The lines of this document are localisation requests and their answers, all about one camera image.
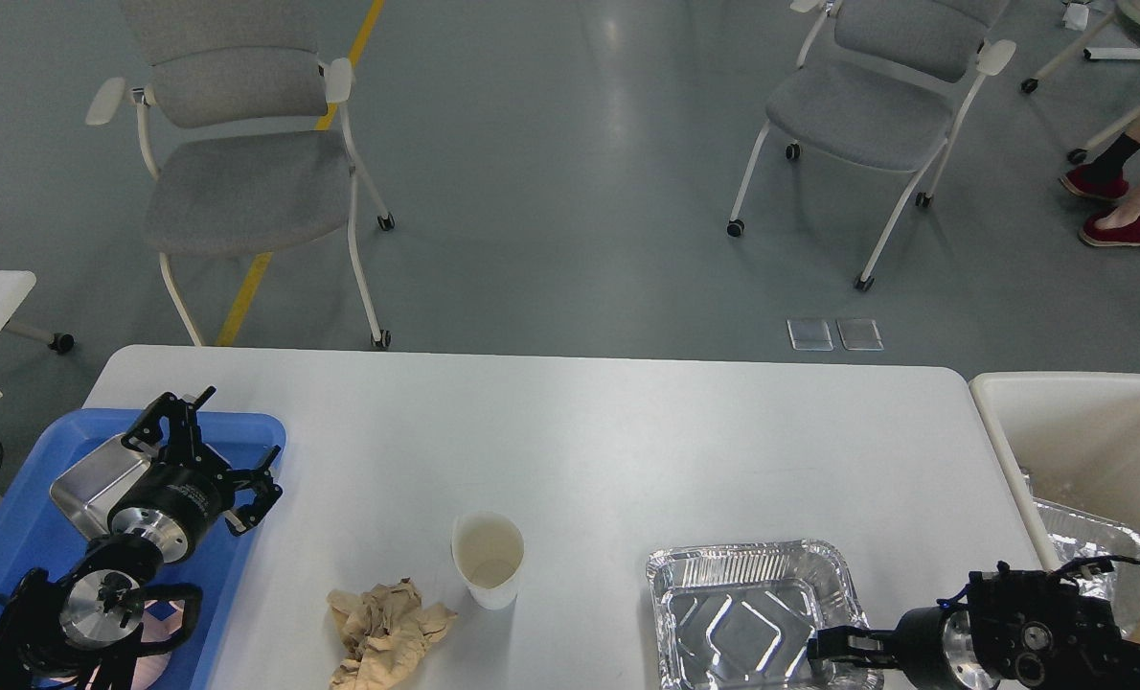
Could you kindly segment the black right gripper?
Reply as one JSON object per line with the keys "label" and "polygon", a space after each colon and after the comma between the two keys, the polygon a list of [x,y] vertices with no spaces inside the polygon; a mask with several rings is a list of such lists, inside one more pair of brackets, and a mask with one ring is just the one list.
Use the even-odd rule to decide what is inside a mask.
{"label": "black right gripper", "polygon": [[862,630],[833,626],[820,630],[808,642],[808,659],[849,664],[879,663],[889,656],[917,689],[996,689],[1000,677],[982,667],[974,651],[969,612],[939,607],[912,609],[895,630]]}

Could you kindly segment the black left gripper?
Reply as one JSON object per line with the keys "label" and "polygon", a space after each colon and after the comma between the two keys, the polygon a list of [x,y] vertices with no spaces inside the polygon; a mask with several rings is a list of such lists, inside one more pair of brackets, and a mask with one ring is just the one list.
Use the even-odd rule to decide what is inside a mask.
{"label": "black left gripper", "polygon": [[[207,387],[194,399],[166,392],[150,401],[122,436],[122,446],[149,457],[140,479],[109,508],[107,529],[152,541],[164,565],[188,560],[218,516],[234,537],[259,527],[280,500],[272,477],[282,447],[272,446],[258,466],[233,469],[218,450],[202,443],[197,411],[215,395]],[[254,493],[246,505],[233,506],[237,492]]]}

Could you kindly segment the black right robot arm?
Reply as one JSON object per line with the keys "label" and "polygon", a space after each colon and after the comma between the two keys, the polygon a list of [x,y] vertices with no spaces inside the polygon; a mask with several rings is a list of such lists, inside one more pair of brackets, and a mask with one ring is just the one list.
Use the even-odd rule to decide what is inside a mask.
{"label": "black right robot arm", "polygon": [[1052,571],[974,571],[954,596],[909,610],[894,630],[833,626],[804,647],[811,663],[899,671],[917,689],[1140,689],[1140,643],[1121,634],[1107,600],[1080,581],[1118,555],[1077,558]]}

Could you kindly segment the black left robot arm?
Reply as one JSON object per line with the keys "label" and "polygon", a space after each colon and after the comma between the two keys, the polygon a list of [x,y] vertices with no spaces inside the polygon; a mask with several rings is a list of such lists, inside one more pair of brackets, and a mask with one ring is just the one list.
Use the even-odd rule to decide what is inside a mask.
{"label": "black left robot arm", "polygon": [[78,409],[0,510],[0,689],[206,685],[252,529],[280,500],[280,421],[215,393]]}

